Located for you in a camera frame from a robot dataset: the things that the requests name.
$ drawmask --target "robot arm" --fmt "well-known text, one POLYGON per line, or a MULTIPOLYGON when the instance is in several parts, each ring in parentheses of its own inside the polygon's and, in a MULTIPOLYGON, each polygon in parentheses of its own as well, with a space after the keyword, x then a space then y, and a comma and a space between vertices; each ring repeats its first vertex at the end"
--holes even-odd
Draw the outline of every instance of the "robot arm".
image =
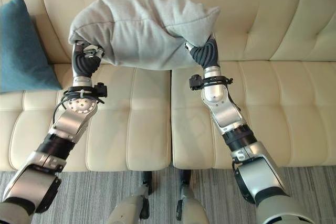
POLYGON ((203 67, 204 78, 190 78, 192 90, 202 90, 208 107, 226 145, 231 150, 233 170, 243 197, 257 205, 258 224, 314 223, 309 214, 288 196, 282 175, 263 144, 256 140, 227 86, 232 83, 221 74, 217 44, 210 38, 202 48, 186 43, 194 60, 203 67))
POLYGON ((0 223, 29 224, 34 213, 46 211, 61 180, 66 158, 85 131, 89 119, 96 113, 99 97, 107 96, 103 83, 92 87, 91 76, 103 57, 103 50, 85 41, 77 41, 72 55, 73 87, 65 92, 61 103, 66 109, 50 128, 38 149, 7 185, 0 203, 0 223))

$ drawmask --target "gray pillow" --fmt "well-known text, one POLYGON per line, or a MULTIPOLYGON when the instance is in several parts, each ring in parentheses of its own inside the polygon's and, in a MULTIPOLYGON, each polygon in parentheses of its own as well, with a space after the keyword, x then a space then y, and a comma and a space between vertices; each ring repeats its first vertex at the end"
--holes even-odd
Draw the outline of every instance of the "gray pillow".
POLYGON ((73 20, 69 42, 102 46, 114 65, 189 67, 195 63, 185 42, 203 46, 219 12, 191 0, 96 0, 73 20))

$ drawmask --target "tufted leather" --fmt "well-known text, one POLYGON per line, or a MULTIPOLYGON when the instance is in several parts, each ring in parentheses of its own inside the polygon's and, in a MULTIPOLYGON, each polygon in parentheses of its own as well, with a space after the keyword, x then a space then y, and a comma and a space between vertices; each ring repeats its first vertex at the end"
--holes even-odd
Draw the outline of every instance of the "tufted leather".
MULTIPOLYGON (((280 166, 336 164, 336 62, 220 63, 234 78, 229 91, 258 140, 280 166)), ((230 168, 222 136, 188 78, 172 71, 173 164, 181 169, 230 168)))
MULTIPOLYGON (((72 84, 68 45, 75 15, 94 0, 25 0, 61 86, 72 84)), ((67 159, 67 171, 157 170, 171 161, 170 72, 101 65, 105 104, 67 159)), ((0 170, 18 169, 43 141, 63 91, 0 94, 0 170)))
MULTIPOLYGON (((336 62, 321 61, 336 61, 336 0, 195 1, 222 8, 215 25, 222 74, 234 78, 230 93, 275 161, 335 165, 336 62)), ((172 71, 173 164, 230 168, 200 91, 189 89, 196 73, 172 71)))

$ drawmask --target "blue pillow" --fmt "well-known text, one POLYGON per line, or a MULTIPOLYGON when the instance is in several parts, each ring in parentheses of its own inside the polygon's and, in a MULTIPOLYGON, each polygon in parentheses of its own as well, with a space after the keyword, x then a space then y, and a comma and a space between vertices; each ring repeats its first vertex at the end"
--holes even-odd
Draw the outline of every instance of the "blue pillow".
POLYGON ((0 7, 0 19, 0 92, 61 89, 24 0, 12 0, 0 7))

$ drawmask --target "floor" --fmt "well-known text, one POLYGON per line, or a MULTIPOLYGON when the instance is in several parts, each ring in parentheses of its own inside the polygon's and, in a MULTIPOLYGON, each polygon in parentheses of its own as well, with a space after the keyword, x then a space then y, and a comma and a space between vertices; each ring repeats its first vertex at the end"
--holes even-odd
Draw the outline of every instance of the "floor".
MULTIPOLYGON (((283 168, 291 195, 312 214, 316 224, 336 224, 336 166, 283 168)), ((0 193, 14 173, 0 173, 0 193)), ((60 174, 62 185, 51 208, 32 223, 101 223, 114 206, 140 185, 139 172, 60 174)), ((192 188, 211 223, 256 223, 256 207, 243 200, 230 170, 196 170, 192 188)), ((172 166, 153 174, 150 217, 143 223, 180 223, 178 170, 172 166)))

